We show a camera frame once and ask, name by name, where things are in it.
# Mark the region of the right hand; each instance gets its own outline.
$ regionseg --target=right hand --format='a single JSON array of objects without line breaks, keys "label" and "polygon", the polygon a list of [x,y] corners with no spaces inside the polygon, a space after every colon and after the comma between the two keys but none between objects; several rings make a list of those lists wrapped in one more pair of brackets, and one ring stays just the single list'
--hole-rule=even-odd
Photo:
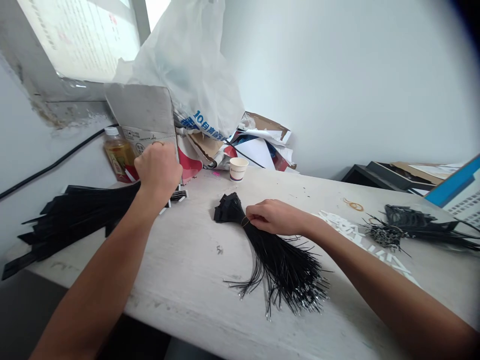
[{"label": "right hand", "polygon": [[139,192],[163,208],[182,178],[183,168],[177,161],[175,144],[154,142],[134,163],[141,181]]},{"label": "right hand", "polygon": [[267,233],[290,236],[305,234],[315,216],[280,200],[263,200],[246,207],[246,217],[256,228]]}]

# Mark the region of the window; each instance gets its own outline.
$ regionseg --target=window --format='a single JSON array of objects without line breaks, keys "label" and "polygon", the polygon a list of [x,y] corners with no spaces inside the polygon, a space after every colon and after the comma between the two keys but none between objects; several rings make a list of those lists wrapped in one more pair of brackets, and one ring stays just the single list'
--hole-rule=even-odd
[{"label": "window", "polygon": [[0,50],[32,100],[65,117],[68,103],[105,101],[103,83],[118,60],[135,58],[151,32],[149,19],[154,26],[169,3],[3,0]]},{"label": "window", "polygon": [[108,82],[139,52],[129,0],[17,1],[60,78]]},{"label": "window", "polygon": [[146,12],[148,13],[148,22],[152,32],[160,17],[170,4],[170,0],[145,0]]}]

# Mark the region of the plastic bag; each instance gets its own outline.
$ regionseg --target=plastic bag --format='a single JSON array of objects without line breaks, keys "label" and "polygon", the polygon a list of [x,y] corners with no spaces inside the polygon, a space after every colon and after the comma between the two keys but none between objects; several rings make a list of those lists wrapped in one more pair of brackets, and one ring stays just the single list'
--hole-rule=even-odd
[{"label": "plastic bag", "polygon": [[225,0],[172,0],[131,72],[119,63],[113,81],[168,88],[177,125],[226,140],[245,109],[220,53],[224,11]]}]

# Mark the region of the black wire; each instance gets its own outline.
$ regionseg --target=black wire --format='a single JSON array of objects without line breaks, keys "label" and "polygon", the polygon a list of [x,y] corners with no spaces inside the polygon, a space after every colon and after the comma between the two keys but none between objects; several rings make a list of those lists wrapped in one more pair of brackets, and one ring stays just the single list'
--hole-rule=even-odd
[{"label": "black wire", "polygon": [[[119,126],[119,124],[113,124],[113,125],[110,125],[109,127],[117,127]],[[77,146],[75,146],[72,150],[70,150],[69,152],[67,152],[65,155],[63,155],[61,158],[59,158],[57,161],[55,161],[52,165],[44,168],[43,170],[40,170],[39,172],[37,172],[36,174],[26,178],[25,180],[23,181],[20,181],[18,184],[12,186],[11,188],[9,188],[8,190],[0,193],[0,201],[2,201],[5,197],[7,197],[8,195],[10,195],[11,193],[13,193],[14,191],[17,191],[18,189],[24,187],[25,185],[27,185],[28,183],[32,182],[33,180],[35,180],[36,178],[42,176],[43,174],[45,173],[48,173],[50,170],[56,168],[58,165],[60,165],[61,163],[63,163],[66,159],[68,159],[70,156],[72,156],[77,150],[79,150],[81,147],[85,146],[86,144],[88,144],[90,141],[92,141],[93,139],[95,139],[97,136],[101,135],[105,130],[102,129],[100,131],[97,131],[96,133],[94,133],[92,136],[90,136],[89,138],[87,138],[86,140],[82,141],[80,144],[78,144]]]},{"label": "black wire", "polygon": [[260,165],[258,162],[256,162],[255,160],[252,160],[251,158],[249,158],[247,155],[245,155],[243,152],[241,152],[241,151],[238,150],[235,146],[233,146],[230,141],[225,140],[225,142],[226,142],[228,145],[230,145],[232,148],[234,148],[237,153],[242,154],[244,157],[246,157],[246,158],[247,158],[248,160],[250,160],[252,163],[255,163],[255,164],[257,164],[259,167],[261,167],[262,169],[265,169],[265,166],[262,166],[262,165]]}]

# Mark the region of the table surface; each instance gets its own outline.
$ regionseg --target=table surface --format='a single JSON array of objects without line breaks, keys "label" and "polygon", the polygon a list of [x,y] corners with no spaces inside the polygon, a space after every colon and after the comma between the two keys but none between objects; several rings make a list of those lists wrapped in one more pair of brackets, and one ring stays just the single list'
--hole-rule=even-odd
[{"label": "table surface", "polygon": [[[252,253],[237,224],[213,221],[223,194],[237,192],[243,206],[279,199],[310,213],[324,210],[363,224],[382,216],[385,204],[415,205],[440,221],[448,213],[420,196],[316,177],[249,167],[242,182],[229,174],[202,170],[185,187],[189,198],[173,203],[151,230],[125,313],[154,328],[225,359],[405,359],[387,327],[361,298],[347,277],[318,246],[312,252],[331,283],[322,314],[293,315],[272,310],[266,320],[262,285],[239,301],[222,279],[244,281],[252,271]],[[359,203],[364,212],[343,201]],[[69,288],[104,241],[104,230],[65,248],[28,269]],[[374,244],[363,238],[368,248]],[[420,286],[462,319],[475,325],[480,261],[420,240],[404,239],[411,258],[396,253]],[[21,251],[21,246],[12,251]]]}]

